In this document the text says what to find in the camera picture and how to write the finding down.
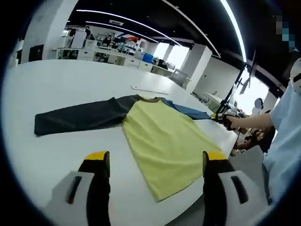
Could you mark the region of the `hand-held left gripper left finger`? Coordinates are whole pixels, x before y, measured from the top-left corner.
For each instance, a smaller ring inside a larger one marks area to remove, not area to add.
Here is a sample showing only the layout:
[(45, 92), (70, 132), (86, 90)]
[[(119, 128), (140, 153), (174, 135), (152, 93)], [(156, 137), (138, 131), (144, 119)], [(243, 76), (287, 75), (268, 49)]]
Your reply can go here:
[(55, 226), (109, 226), (110, 191), (110, 153), (92, 153), (52, 189), (43, 212)]

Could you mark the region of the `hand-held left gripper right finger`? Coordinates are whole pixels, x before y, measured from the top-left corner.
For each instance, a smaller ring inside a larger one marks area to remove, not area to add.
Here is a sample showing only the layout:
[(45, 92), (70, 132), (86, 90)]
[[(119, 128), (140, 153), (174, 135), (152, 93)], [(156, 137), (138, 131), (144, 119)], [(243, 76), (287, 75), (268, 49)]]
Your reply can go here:
[(251, 226), (268, 207), (265, 193), (218, 151), (203, 152), (205, 226)]

